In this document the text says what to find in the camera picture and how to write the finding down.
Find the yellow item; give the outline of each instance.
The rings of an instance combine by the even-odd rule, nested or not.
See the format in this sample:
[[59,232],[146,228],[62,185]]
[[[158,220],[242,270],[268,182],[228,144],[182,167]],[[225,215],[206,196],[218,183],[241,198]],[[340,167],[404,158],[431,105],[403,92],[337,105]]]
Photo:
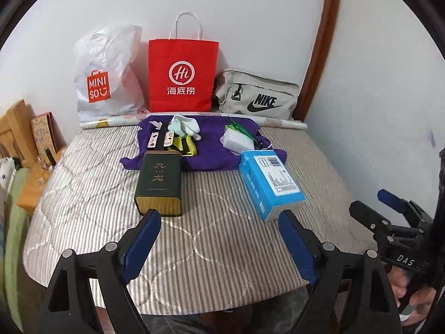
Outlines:
[[183,157],[191,157],[197,155],[195,143],[192,136],[186,135],[184,138],[175,136],[171,146],[167,150],[173,150],[181,153]]

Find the white tissue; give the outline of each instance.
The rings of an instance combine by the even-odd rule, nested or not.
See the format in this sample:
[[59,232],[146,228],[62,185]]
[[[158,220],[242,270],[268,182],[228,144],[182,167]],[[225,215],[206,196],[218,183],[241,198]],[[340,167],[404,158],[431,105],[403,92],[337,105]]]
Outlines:
[[224,148],[241,154],[245,150],[254,150],[253,140],[234,129],[228,129],[221,137]]

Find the bolt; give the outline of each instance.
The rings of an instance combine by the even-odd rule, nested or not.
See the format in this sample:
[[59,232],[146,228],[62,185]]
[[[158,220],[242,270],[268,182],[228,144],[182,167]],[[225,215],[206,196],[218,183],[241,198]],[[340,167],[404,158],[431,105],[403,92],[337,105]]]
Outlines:
[[62,256],[66,259],[69,258],[72,254],[73,251],[71,249],[66,249],[65,251],[62,252]]
[[117,249],[117,243],[115,243],[115,242],[108,242],[105,245],[105,250],[107,250],[107,251],[114,251],[116,249]]
[[366,251],[366,253],[368,254],[368,256],[372,259],[375,259],[377,257],[377,253],[374,250],[368,250]]
[[334,251],[335,246],[334,246],[334,244],[332,242],[323,242],[323,248],[326,251]]

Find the purple cloth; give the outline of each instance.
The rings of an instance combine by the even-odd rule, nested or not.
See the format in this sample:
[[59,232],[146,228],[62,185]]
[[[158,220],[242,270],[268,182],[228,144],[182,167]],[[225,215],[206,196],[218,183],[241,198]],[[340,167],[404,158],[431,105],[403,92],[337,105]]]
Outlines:
[[[139,155],[135,158],[121,158],[120,162],[128,170],[141,169],[144,153],[148,150],[147,145],[152,132],[155,130],[150,121],[170,121],[172,115],[150,116],[139,123],[140,129],[137,132],[139,142]],[[181,166],[183,171],[219,171],[237,170],[241,161],[241,156],[235,156],[228,149],[224,148],[219,139],[224,134],[226,125],[230,124],[228,117],[222,116],[191,116],[199,124],[200,141],[195,141],[197,155],[193,157],[182,157]],[[270,141],[258,132],[259,125],[249,118],[232,118],[256,137],[261,143],[261,148],[268,148]],[[286,162],[288,154],[282,149],[274,149],[283,163]]]

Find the bed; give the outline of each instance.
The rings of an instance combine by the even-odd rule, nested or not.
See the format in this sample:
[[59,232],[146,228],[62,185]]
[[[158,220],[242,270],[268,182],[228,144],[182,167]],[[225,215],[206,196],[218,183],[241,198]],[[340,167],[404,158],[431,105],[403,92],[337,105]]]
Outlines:
[[[47,285],[61,253],[97,251],[140,219],[139,171],[121,157],[138,152],[136,126],[80,130],[57,164],[34,212],[23,251],[28,275]],[[296,212],[322,241],[362,253],[370,232],[348,213],[352,197],[303,130],[262,127],[308,198]],[[251,304],[306,284],[278,233],[255,213],[238,171],[183,172],[179,218],[161,232],[128,291],[140,313],[183,315]],[[93,298],[104,307],[97,280]]]

